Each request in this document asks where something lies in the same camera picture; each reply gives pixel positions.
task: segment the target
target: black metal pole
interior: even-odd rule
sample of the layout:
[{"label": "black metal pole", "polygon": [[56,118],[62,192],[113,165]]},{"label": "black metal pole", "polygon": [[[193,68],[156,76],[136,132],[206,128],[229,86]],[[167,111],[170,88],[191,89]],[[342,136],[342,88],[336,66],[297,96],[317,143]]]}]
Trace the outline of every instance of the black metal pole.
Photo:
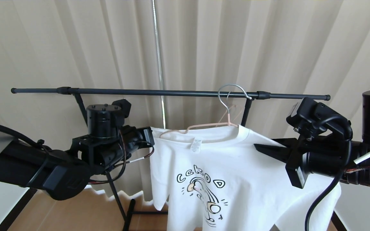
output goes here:
[{"label": "black metal pole", "polygon": [[[107,180],[108,181],[112,180],[112,177],[110,176],[110,173],[107,173]],[[115,184],[113,184],[113,182],[110,182],[109,186],[112,190],[113,195],[115,196],[115,200],[116,200],[116,203],[118,204],[119,210],[121,211],[122,218],[126,222],[127,216],[125,215],[125,211],[124,211],[124,208],[122,207],[121,200],[119,200],[119,196],[118,196],[118,192],[116,191]]]},{"label": "black metal pole", "polygon": [[[182,90],[131,90],[131,89],[94,89],[94,88],[12,88],[12,93],[58,93],[70,94],[98,94],[98,95],[157,95],[157,96],[193,96],[193,97],[218,97],[216,91],[182,91]],[[226,97],[229,92],[220,92],[221,97]],[[264,91],[247,92],[248,96],[255,99],[267,98],[293,98],[309,97],[317,100],[329,100],[330,95],[301,95],[301,94],[273,94]],[[242,92],[231,92],[231,98],[245,98]]]},{"label": "black metal pole", "polygon": [[75,100],[78,103],[79,109],[81,110],[82,116],[84,117],[85,124],[88,126],[88,117],[86,114],[86,109],[84,106],[84,102],[80,94],[74,94]]},{"label": "black metal pole", "polygon": [[247,98],[245,101],[245,109],[243,110],[242,121],[241,121],[241,125],[244,127],[246,126],[246,121],[248,120],[248,114],[249,114],[249,110],[251,109],[252,101],[254,100],[253,99],[250,100],[249,98]]}]

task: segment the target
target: curtain fold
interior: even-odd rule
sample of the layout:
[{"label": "curtain fold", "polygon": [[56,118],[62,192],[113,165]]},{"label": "curtain fold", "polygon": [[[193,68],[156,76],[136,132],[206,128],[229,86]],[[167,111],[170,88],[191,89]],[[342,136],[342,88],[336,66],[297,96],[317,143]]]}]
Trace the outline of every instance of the curtain fold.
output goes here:
[{"label": "curtain fold", "polygon": [[[67,149],[71,138],[86,134],[74,98],[12,95],[10,88],[216,91],[226,83],[246,91],[329,94],[326,103],[352,121],[361,140],[370,1],[0,1],[0,121],[52,148]],[[132,103],[127,124],[163,127],[160,97],[83,95],[85,106],[121,98]],[[295,102],[255,100],[247,127],[270,138],[295,136],[285,122]],[[228,104],[243,107],[245,100]],[[225,111],[217,98],[187,97],[166,97],[164,109],[169,129],[214,123]],[[130,164],[116,185],[128,194],[144,189],[150,200],[148,161]],[[95,189],[111,195],[108,186]],[[339,211],[357,198],[353,193],[343,187]]]}]

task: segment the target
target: white care label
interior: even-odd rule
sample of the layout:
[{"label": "white care label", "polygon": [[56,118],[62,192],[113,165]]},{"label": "white care label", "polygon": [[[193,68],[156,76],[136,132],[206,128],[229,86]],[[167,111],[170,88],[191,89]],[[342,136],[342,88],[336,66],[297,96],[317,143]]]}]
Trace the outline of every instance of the white care label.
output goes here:
[{"label": "white care label", "polygon": [[199,153],[201,151],[202,139],[195,137],[194,142],[191,144],[191,151],[193,153]]}]

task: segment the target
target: clothing rack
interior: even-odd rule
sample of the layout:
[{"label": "clothing rack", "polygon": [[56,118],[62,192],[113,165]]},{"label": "clothing rack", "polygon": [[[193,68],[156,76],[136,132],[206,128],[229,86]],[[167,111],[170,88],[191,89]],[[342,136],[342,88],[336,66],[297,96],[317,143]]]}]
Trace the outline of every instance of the clothing rack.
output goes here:
[{"label": "clothing rack", "polygon": [[[71,88],[71,87],[60,87],[60,88],[12,88],[11,92],[16,93],[57,93],[62,95],[73,95],[81,110],[82,116],[84,117],[85,123],[88,122],[86,108],[84,101],[82,100],[81,94],[94,94],[94,95],[153,95],[153,96],[189,96],[189,97],[218,97],[216,91],[183,91],[183,90],[128,90],[128,89],[95,89],[95,88]],[[245,109],[242,116],[241,125],[245,127],[248,119],[249,110],[254,99],[268,99],[268,98],[291,98],[291,99],[302,99],[309,97],[315,100],[330,100],[330,95],[301,95],[301,94],[274,94],[265,91],[247,92],[248,96],[252,99],[246,99]],[[246,98],[242,92],[220,92],[221,97],[230,98]],[[112,180],[109,173],[106,174],[107,180]],[[168,212],[145,212],[145,211],[134,211],[135,199],[131,199],[127,212],[125,213],[122,203],[119,199],[118,192],[113,182],[109,183],[112,193],[115,196],[115,200],[118,204],[119,210],[121,211],[124,219],[124,227],[122,231],[128,231],[131,224],[132,215],[149,215],[149,214],[168,214]]]}]

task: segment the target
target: brown floor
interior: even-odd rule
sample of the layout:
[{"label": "brown floor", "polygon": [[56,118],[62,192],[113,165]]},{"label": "brown floor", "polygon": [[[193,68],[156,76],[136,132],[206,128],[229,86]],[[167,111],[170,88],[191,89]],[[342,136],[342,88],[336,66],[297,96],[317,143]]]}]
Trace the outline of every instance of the brown floor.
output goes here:
[{"label": "brown floor", "polygon": [[[119,197],[126,211],[130,199],[124,193],[120,193]],[[144,204],[142,196],[136,201],[136,211],[155,211],[152,205]],[[134,215],[129,230],[163,231],[166,230],[166,222],[166,215]],[[38,191],[8,231],[98,231],[122,230],[122,227],[122,216],[115,199],[85,189],[65,201],[55,201]],[[330,223],[328,231],[337,230]]]}]

